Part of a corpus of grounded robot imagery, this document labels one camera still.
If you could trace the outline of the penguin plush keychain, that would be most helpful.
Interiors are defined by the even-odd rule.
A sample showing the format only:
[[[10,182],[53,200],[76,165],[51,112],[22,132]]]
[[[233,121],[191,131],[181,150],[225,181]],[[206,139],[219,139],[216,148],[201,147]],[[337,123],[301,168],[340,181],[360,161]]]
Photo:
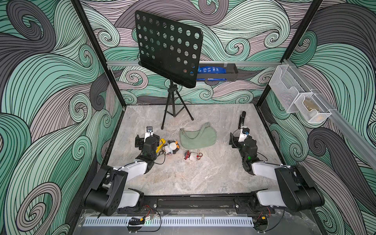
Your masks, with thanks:
[[[180,146],[177,141],[168,141],[164,146],[164,151],[166,155],[176,154],[180,149]]]

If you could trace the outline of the red white plush keychain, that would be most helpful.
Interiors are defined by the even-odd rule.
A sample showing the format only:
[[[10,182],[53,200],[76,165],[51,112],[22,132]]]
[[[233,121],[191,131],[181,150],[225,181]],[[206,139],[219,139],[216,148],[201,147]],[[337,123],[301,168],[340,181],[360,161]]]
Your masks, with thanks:
[[[192,151],[187,150],[184,153],[184,159],[185,160],[196,160],[196,161],[198,161],[202,157],[203,157],[203,153],[201,153],[201,152],[192,152]]]

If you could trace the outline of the green fabric bag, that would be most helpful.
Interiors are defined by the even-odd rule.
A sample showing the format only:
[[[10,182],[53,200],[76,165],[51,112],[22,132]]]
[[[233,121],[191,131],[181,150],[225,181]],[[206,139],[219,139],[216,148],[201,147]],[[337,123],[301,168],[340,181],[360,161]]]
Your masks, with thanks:
[[[202,125],[200,130],[187,131],[180,129],[180,143],[184,149],[194,150],[213,146],[217,140],[217,132],[207,122]]]

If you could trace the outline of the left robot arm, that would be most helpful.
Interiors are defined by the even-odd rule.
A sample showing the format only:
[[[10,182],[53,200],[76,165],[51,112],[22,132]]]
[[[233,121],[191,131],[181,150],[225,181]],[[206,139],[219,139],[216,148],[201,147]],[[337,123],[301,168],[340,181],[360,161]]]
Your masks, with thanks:
[[[143,139],[137,136],[135,147],[141,153],[133,162],[123,166],[101,166],[83,196],[84,206],[106,216],[120,208],[136,206],[142,193],[126,189],[126,183],[152,169],[159,143],[160,137],[153,133],[146,134]]]

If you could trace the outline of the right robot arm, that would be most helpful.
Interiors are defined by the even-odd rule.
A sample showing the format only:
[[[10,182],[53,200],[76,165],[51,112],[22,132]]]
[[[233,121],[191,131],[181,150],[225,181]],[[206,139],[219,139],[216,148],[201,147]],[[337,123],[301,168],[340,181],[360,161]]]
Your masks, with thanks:
[[[325,198],[307,170],[301,165],[273,164],[259,159],[257,142],[250,135],[230,134],[229,145],[241,156],[244,170],[253,175],[274,180],[276,190],[259,190],[252,193],[251,209],[260,211],[267,207],[281,207],[292,212],[321,207]]]

